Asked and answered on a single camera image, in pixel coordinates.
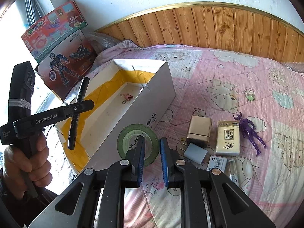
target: silver screw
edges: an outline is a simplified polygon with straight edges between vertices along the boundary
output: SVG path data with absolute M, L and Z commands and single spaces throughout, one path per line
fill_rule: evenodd
M 94 170 L 92 168 L 85 169 L 85 175 L 92 175 Z
M 120 161 L 120 164 L 121 165 L 128 165 L 129 161 L 127 159 L 123 159 L 123 160 Z
M 185 160 L 179 159 L 178 161 L 176 161 L 177 165 L 185 165 Z
M 216 168 L 212 169 L 211 172 L 212 172 L 213 175 L 219 175 L 219 174 L 221 174 L 221 170 L 216 169 Z

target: clear plastic bottle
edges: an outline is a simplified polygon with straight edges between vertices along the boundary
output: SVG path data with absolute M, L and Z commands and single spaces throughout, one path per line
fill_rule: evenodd
M 226 169 L 225 169 L 225 174 L 231 179 L 232 182 L 234 182 L 236 184 L 236 186 L 239 187 L 237 166 L 235 164 L 234 159 L 228 160 L 227 166 L 226 166 Z

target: wooden plank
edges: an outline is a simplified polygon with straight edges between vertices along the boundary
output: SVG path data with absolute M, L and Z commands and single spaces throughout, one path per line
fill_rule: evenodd
M 176 21 L 172 9 L 155 12 L 159 26 L 161 28 L 164 41 L 167 45 L 181 44 Z
M 190 7 L 173 9 L 180 40 L 183 45 L 198 47 L 194 19 Z
M 135 44 L 138 45 L 137 39 L 135 37 L 135 34 L 132 30 L 132 27 L 130 26 L 130 23 L 128 21 L 123 21 L 119 24 L 117 24 L 121 33 L 123 34 L 125 39 L 132 40 Z
M 124 37 L 123 37 L 123 34 L 121 33 L 121 31 L 118 27 L 118 25 L 113 25 L 111 27 L 107 27 L 107 28 L 103 29 L 101 32 L 105 33 L 107 35 L 110 35 L 115 39 L 118 39 L 118 40 L 121 40 L 121 41 L 125 40 Z
M 152 45 L 164 45 L 164 37 L 159 27 L 155 13 L 148 13 L 141 16 Z
M 294 58 L 296 63 L 304 63 L 304 37 L 299 35 L 297 52 Z
M 211 7 L 191 7 L 199 47 L 216 48 L 215 29 Z
M 212 7 L 216 48 L 234 50 L 234 22 L 232 8 Z
M 267 57 L 270 42 L 271 19 L 260 14 L 253 14 L 253 38 L 251 54 Z
M 135 17 L 128 20 L 134 35 L 137 39 L 138 46 L 140 47 L 149 47 L 152 46 L 151 41 L 149 39 L 148 33 L 146 31 L 145 26 L 143 25 L 143 21 L 140 17 Z
M 253 14 L 233 9 L 234 18 L 234 51 L 250 54 L 252 47 Z
M 297 33 L 295 30 L 291 28 L 286 29 L 285 44 L 282 57 L 283 63 L 291 63 L 294 61 L 295 54 L 297 52 L 298 37 L 299 33 Z
M 282 61 L 285 33 L 286 27 L 283 24 L 275 20 L 271 20 L 270 42 L 267 54 L 268 58 L 278 62 Z

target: human hand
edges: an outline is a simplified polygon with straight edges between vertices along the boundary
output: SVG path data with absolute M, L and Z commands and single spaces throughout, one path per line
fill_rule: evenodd
M 28 172 L 28 177 L 38 187 L 48 186 L 52 181 L 51 163 L 47 160 L 50 151 L 43 133 L 37 139 L 36 148 L 37 153 L 30 159 L 14 146 L 8 146 L 4 151 L 4 182 L 17 200 L 21 200 L 27 191 L 20 170 Z

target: gold box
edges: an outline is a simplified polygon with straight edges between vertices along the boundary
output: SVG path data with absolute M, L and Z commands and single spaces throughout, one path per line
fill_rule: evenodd
M 210 138 L 211 124 L 211 118 L 192 116 L 186 135 L 187 144 L 192 142 L 202 148 L 207 147 Z
M 240 155 L 240 127 L 238 121 L 218 121 L 216 155 Z

